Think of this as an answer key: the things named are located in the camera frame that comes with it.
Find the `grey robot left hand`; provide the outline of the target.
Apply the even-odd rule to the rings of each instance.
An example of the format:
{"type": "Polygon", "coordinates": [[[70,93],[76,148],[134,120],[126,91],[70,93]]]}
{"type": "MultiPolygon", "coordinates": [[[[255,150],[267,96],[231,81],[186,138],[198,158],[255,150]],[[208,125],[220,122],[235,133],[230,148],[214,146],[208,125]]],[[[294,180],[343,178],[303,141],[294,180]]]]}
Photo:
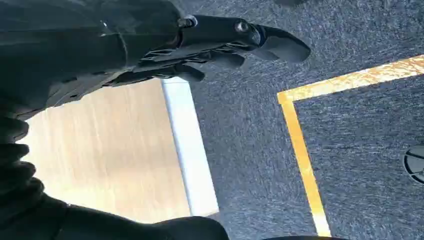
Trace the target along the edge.
{"type": "Polygon", "coordinates": [[[198,82],[193,64],[239,67],[243,52],[303,62],[289,32],[238,17],[184,15],[169,0],[0,3],[0,237],[3,240],[226,240],[199,216],[142,224],[48,196],[22,158],[27,120],[103,87],[153,78],[198,82]]]}

